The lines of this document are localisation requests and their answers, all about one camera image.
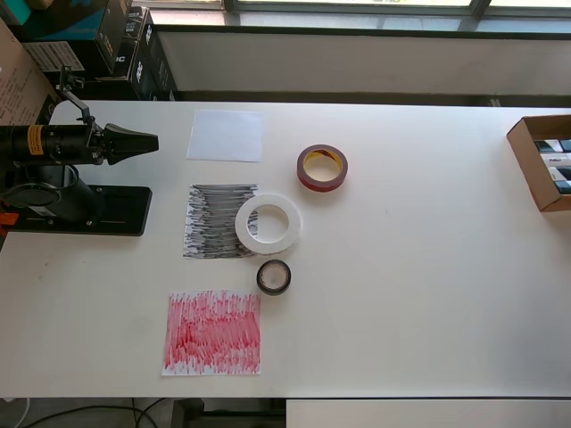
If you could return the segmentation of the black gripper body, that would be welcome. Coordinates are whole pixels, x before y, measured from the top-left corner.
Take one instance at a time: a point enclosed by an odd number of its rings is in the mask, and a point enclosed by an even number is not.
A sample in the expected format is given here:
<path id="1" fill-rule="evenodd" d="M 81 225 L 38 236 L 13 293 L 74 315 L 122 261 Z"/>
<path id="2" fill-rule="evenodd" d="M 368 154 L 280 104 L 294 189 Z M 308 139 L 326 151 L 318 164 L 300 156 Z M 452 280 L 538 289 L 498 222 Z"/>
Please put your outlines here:
<path id="1" fill-rule="evenodd" d="M 103 131 L 89 125 L 50 125 L 44 129 L 45 165 L 117 163 Z"/>

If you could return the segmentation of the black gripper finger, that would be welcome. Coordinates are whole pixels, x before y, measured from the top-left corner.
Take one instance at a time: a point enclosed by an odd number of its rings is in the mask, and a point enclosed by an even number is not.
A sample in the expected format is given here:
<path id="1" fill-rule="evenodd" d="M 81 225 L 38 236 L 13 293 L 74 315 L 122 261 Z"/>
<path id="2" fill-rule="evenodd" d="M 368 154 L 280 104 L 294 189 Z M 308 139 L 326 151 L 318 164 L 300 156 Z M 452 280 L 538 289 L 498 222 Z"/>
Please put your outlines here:
<path id="1" fill-rule="evenodd" d="M 157 143 L 116 143 L 113 146 L 113 163 L 117 164 L 126 159 L 157 152 L 159 145 Z"/>
<path id="2" fill-rule="evenodd" d="M 106 126 L 106 138 L 114 144 L 157 145 L 157 135 L 134 131 L 117 125 Z"/>

